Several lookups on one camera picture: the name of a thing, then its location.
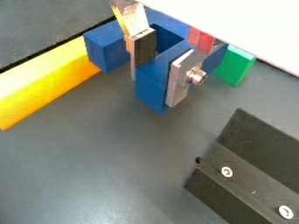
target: white surface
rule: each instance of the white surface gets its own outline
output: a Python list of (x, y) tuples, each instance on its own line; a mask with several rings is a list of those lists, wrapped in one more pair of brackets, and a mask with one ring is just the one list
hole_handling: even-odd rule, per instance
[(299, 76), (295, 0), (136, 0)]

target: yellow block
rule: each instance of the yellow block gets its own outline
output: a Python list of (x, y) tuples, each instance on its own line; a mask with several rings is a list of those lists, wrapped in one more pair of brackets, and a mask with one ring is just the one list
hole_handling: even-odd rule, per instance
[(1, 73), (0, 129), (12, 127), (99, 71), (79, 37)]

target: red block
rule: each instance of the red block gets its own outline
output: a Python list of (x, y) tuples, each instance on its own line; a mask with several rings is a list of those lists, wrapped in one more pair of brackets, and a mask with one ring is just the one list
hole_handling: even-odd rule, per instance
[(191, 27), (187, 41), (196, 47), (197, 50), (211, 54), (215, 38), (209, 34)]

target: screw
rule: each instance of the screw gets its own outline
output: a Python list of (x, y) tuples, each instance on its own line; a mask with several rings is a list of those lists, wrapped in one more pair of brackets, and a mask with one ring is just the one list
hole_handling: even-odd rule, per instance
[(291, 210), (291, 208), (288, 206), (280, 206), (278, 208), (278, 211), (279, 211), (282, 217), (287, 220), (291, 220), (295, 217), (294, 211)]
[(227, 166), (221, 167), (220, 173), (225, 178), (232, 177), (232, 170)]
[(195, 163), (199, 164), (200, 162), (201, 162), (201, 158), (200, 157), (196, 157), (195, 158)]
[(213, 40), (213, 47), (216, 47), (219, 45), (220, 41), (215, 38)]

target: blue block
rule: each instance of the blue block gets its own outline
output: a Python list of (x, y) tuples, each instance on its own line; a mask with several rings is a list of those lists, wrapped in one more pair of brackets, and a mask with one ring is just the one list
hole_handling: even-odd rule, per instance
[(189, 26), (176, 19), (165, 16), (163, 13), (144, 7), (144, 12), (147, 15), (147, 20), (149, 25), (159, 25), (168, 32), (172, 32), (175, 35), (187, 39)]
[(165, 30), (160, 25), (152, 24), (151, 27), (156, 30), (156, 51), (159, 53), (183, 41), (183, 37)]
[(135, 96), (159, 115), (168, 109), (164, 98), (169, 64), (191, 48), (187, 41), (181, 41), (135, 70)]
[(203, 61), (201, 70), (211, 74), (213, 69), (220, 65), (220, 62), (224, 58), (225, 52), (228, 50), (228, 44), (224, 44), (217, 51), (212, 53), (212, 55)]
[(117, 21), (83, 34), (89, 61), (108, 74), (131, 59)]

